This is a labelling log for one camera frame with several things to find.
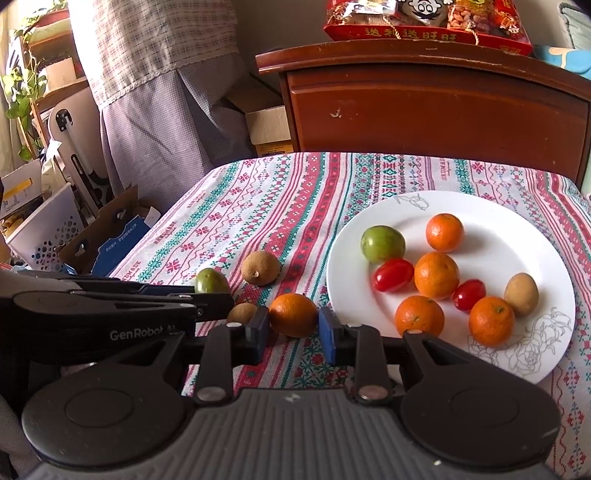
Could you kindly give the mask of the brown longan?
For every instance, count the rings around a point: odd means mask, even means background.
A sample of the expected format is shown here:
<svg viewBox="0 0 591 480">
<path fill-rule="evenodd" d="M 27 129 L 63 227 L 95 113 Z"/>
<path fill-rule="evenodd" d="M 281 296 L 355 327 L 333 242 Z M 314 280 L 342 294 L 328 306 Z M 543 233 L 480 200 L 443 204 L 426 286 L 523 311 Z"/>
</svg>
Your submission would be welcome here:
<svg viewBox="0 0 591 480">
<path fill-rule="evenodd" d="M 504 300 L 519 318 L 532 314 L 538 307 L 540 294 L 535 280 L 527 273 L 515 274 L 507 283 Z"/>
<path fill-rule="evenodd" d="M 257 309 L 259 309 L 258 306 L 249 302 L 236 304 L 235 307 L 233 307 L 228 313 L 226 322 L 239 323 L 242 325 L 249 324 L 249 321 L 252 320 L 253 315 L 256 314 Z"/>
<path fill-rule="evenodd" d="M 253 251 L 242 261 L 242 279 L 256 286 L 269 285 L 280 275 L 280 269 L 276 256 L 263 250 Z"/>
</svg>

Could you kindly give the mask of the green fruit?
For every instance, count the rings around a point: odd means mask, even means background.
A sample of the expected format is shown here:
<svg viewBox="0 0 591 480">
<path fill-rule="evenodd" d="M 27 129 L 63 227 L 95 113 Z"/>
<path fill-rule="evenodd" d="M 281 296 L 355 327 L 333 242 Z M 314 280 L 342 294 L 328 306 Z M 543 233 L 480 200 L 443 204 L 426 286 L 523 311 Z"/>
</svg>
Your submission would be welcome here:
<svg viewBox="0 0 591 480">
<path fill-rule="evenodd" d="M 229 293 L 228 280 L 213 268 L 204 268 L 194 277 L 194 291 L 201 293 Z"/>
<path fill-rule="evenodd" d="M 363 256 L 372 264 L 383 264 L 406 253 L 406 240 L 397 229 L 387 225 L 367 228 L 361 238 Z"/>
</svg>

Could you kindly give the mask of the red cherry tomato large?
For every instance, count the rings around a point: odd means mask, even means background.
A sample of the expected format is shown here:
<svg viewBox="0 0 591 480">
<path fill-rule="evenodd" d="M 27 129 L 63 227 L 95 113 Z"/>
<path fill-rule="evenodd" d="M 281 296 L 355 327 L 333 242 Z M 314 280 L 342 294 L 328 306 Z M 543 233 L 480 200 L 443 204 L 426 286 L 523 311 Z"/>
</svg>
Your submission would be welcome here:
<svg viewBox="0 0 591 480">
<path fill-rule="evenodd" d="M 393 258 L 381 265 L 373 275 L 373 287 L 378 292 L 398 291 L 408 285 L 415 274 L 414 265 L 404 258 Z"/>
</svg>

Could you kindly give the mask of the red cherry tomato small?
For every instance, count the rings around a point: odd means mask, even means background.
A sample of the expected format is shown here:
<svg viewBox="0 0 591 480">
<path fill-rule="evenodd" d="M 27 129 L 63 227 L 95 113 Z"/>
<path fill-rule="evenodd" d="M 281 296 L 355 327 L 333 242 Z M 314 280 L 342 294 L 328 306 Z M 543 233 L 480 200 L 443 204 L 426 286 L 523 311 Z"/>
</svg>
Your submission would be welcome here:
<svg viewBox="0 0 591 480">
<path fill-rule="evenodd" d="M 481 280 L 469 279 L 456 288 L 452 294 L 452 301 L 458 310 L 469 313 L 486 295 L 486 286 Z"/>
</svg>

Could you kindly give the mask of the mandarin orange hidden front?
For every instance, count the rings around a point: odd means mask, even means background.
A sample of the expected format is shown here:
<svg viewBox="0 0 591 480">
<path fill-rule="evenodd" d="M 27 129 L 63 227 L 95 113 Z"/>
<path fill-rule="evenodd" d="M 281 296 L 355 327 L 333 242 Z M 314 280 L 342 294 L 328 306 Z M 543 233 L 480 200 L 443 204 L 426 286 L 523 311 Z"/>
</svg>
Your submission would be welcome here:
<svg viewBox="0 0 591 480">
<path fill-rule="evenodd" d="M 485 347 L 499 347 L 508 341 L 514 324 L 513 308 L 496 296 L 480 299 L 470 311 L 468 320 L 470 334 Z"/>
</svg>

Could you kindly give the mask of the mandarin orange top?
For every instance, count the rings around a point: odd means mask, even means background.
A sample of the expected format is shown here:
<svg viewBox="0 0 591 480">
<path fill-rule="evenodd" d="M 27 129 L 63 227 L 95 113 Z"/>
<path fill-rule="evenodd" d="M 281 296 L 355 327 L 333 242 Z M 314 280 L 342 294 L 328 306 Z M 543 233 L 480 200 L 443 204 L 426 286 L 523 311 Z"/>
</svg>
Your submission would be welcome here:
<svg viewBox="0 0 591 480">
<path fill-rule="evenodd" d="M 463 223 L 455 215 L 441 213 L 432 217 L 426 226 L 428 244 L 436 251 L 449 253 L 456 250 L 465 235 Z"/>
</svg>

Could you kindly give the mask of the white perforated basket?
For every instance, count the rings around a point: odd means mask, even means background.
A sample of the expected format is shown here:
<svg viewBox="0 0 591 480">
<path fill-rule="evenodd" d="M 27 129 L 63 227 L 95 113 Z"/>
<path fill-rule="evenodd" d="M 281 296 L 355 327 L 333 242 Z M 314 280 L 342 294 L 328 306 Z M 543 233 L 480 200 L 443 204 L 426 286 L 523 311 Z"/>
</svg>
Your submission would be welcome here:
<svg viewBox="0 0 591 480">
<path fill-rule="evenodd" d="M 41 204 L 6 240 L 31 269 L 60 271 L 59 251 L 83 230 L 74 193 L 66 183 Z"/>
</svg>

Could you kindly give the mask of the patterned striped tablecloth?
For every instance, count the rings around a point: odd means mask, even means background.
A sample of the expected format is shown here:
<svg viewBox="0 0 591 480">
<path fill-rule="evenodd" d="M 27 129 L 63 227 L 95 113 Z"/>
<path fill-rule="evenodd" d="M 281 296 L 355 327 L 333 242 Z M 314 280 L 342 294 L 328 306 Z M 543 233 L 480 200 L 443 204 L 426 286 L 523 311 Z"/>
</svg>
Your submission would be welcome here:
<svg viewBox="0 0 591 480">
<path fill-rule="evenodd" d="M 389 154 L 301 153 L 221 167 L 172 206 L 114 269 L 114 276 L 188 285 L 207 267 L 241 301 L 267 305 L 300 293 L 339 317 L 396 334 L 403 293 L 377 293 L 363 231 L 392 225 L 416 261 L 428 221 L 449 212 L 466 237 L 453 257 L 463 280 L 501 295 L 531 275 L 540 303 L 508 344 L 476 343 L 467 316 L 443 301 L 443 338 L 538 383 L 562 416 L 550 466 L 590 471 L 590 203 L 557 174 L 479 161 Z"/>
</svg>

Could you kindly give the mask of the white floral plate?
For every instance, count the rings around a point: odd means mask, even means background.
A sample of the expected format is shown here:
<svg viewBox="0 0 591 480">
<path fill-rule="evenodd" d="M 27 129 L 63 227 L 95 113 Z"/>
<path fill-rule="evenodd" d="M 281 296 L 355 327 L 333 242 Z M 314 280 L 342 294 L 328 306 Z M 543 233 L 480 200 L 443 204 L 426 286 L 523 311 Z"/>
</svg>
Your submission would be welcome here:
<svg viewBox="0 0 591 480">
<path fill-rule="evenodd" d="M 363 210 L 335 237 L 327 279 L 342 323 L 387 337 L 422 327 L 532 383 L 574 331 L 555 247 L 519 214 L 468 194 L 420 191 Z"/>
</svg>

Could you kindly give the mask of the open cardboard box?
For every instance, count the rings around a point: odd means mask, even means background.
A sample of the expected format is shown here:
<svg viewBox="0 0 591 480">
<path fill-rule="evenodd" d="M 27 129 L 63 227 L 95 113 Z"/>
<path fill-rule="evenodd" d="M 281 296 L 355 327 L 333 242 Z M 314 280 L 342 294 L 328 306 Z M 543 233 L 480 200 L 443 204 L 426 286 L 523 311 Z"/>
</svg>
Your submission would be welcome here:
<svg viewBox="0 0 591 480">
<path fill-rule="evenodd" d="M 225 98 L 245 115 L 249 140 L 259 157 L 294 152 L 287 110 L 276 89 L 249 74 L 238 80 Z"/>
</svg>

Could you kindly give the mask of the green potted plant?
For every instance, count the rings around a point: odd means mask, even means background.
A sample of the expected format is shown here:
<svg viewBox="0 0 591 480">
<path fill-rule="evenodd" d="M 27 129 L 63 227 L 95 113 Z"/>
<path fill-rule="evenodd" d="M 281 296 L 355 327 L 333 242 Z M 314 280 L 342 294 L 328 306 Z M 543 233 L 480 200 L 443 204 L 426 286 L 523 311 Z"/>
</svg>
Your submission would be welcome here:
<svg viewBox="0 0 591 480">
<path fill-rule="evenodd" d="M 16 123 L 21 142 L 18 155 L 25 162 L 36 159 L 43 149 L 40 136 L 34 132 L 31 125 L 32 106 L 34 101 L 46 93 L 48 81 L 39 73 L 36 58 L 28 52 L 28 48 L 23 49 L 23 46 L 41 20 L 48 20 L 51 13 L 65 11 L 67 7 L 67 1 L 53 1 L 50 6 L 43 6 L 34 11 L 10 33 L 10 46 L 17 48 L 21 58 L 8 59 L 1 84 L 8 105 L 6 117 Z"/>
</svg>

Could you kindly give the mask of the checkered grey curtain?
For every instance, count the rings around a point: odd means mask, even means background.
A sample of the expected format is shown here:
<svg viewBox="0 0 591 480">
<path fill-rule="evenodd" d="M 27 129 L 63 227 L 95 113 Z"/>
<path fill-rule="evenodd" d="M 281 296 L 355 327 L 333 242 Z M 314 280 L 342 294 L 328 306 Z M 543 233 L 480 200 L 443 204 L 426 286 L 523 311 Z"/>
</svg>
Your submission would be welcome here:
<svg viewBox="0 0 591 480">
<path fill-rule="evenodd" d="M 245 75 L 228 1 L 71 1 L 115 194 L 168 210 L 212 169 L 249 157 L 224 97 Z"/>
</svg>

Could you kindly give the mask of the dark wooden cabinet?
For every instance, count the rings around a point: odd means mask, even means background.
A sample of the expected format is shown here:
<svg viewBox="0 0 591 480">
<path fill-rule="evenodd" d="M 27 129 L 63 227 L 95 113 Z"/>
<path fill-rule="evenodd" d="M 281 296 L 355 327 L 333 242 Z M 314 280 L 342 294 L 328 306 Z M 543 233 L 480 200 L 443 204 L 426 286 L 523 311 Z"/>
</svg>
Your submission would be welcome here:
<svg viewBox="0 0 591 480">
<path fill-rule="evenodd" d="M 259 54 L 280 80 L 298 152 L 481 160 L 581 184 L 590 83 L 543 61 L 425 40 L 351 40 Z"/>
</svg>

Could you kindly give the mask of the red snack gift box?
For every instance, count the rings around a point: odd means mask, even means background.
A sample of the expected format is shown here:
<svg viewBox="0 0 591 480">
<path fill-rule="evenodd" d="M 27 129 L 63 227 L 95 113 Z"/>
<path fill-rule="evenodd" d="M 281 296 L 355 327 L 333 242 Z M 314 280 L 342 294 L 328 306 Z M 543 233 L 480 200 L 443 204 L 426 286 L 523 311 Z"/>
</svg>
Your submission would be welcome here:
<svg viewBox="0 0 591 480">
<path fill-rule="evenodd" d="M 529 56 L 533 46 L 512 1 L 329 1 L 332 40 L 428 40 Z"/>
</svg>

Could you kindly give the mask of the blue cartoon cushion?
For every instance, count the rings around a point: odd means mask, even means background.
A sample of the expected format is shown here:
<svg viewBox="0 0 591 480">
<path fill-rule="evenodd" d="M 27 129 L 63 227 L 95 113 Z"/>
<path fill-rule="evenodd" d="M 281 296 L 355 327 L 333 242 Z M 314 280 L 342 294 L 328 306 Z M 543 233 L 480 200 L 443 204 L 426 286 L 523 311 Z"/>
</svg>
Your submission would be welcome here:
<svg viewBox="0 0 591 480">
<path fill-rule="evenodd" d="M 564 47 L 536 45 L 534 56 L 555 67 L 591 80 L 591 51 Z"/>
</svg>

